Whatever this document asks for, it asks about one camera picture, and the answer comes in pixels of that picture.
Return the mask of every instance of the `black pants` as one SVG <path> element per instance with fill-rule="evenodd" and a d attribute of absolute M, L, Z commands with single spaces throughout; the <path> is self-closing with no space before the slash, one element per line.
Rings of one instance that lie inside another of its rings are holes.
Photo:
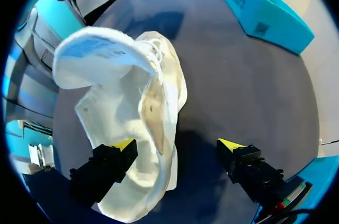
<path fill-rule="evenodd" d="M 89 26 L 93 25 L 98 20 L 98 18 L 108 9 L 108 7 L 111 6 L 115 1 L 116 0 L 109 0 L 108 2 L 104 3 L 103 5 L 85 15 L 84 20 L 86 21 L 86 24 Z"/>

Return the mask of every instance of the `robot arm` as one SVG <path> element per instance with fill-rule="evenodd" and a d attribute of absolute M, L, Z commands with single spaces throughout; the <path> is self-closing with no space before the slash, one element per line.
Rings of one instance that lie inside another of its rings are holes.
<path fill-rule="evenodd" d="M 217 157 L 232 183 L 239 183 L 251 200 L 262 206 L 255 223 L 295 221 L 297 216 L 289 217 L 287 213 L 307 196 L 312 184 L 299 176 L 285 182 L 283 170 L 270 166 L 253 145 L 242 146 L 218 139 Z"/>

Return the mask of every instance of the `teal box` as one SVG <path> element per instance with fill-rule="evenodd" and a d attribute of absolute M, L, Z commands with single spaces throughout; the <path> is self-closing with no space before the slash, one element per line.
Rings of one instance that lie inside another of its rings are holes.
<path fill-rule="evenodd" d="M 300 55 L 314 34 L 282 0 L 225 0 L 247 35 Z"/>

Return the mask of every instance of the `barcode label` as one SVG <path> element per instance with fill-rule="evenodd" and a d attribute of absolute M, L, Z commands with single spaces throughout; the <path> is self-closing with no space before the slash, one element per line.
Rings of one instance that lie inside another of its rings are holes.
<path fill-rule="evenodd" d="M 264 24 L 262 22 L 259 22 L 256 25 L 254 33 L 257 34 L 257 35 L 260 35 L 260 36 L 264 36 L 269 28 L 270 28 L 270 26 L 268 24 Z"/>

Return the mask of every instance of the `dark blue table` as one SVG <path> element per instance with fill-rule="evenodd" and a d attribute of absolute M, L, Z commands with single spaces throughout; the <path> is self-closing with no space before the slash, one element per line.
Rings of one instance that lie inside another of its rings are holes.
<path fill-rule="evenodd" d="M 286 178 L 317 156 L 317 105 L 303 60 L 245 35 L 223 0 L 118 0 L 96 26 L 168 37 L 187 83 L 175 141 L 177 188 L 138 223 L 251 222 L 258 205 L 216 162 L 219 137 L 254 144 Z M 53 140 L 67 176 L 91 155 L 74 112 L 85 92 L 60 90 L 57 100 Z"/>

